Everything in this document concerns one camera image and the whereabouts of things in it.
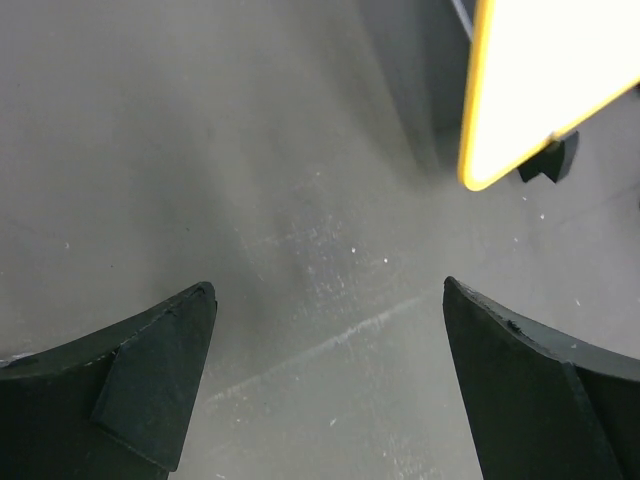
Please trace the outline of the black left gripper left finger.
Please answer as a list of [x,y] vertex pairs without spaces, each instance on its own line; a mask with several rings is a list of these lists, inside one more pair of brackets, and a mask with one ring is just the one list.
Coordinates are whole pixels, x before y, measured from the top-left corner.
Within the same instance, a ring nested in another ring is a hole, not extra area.
[[1,365],[4,479],[166,479],[178,468],[217,313],[199,282]]

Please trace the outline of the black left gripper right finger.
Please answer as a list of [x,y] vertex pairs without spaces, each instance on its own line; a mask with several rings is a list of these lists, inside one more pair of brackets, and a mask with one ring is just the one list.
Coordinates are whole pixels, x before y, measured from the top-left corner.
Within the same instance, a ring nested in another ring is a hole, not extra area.
[[449,276],[447,337],[486,479],[636,479],[639,362]]

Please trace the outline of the yellow-framed whiteboard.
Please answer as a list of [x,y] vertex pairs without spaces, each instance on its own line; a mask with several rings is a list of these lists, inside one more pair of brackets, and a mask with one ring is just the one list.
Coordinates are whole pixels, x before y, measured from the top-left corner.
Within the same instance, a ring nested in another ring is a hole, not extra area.
[[487,188],[638,83],[638,2],[477,2],[460,182]]

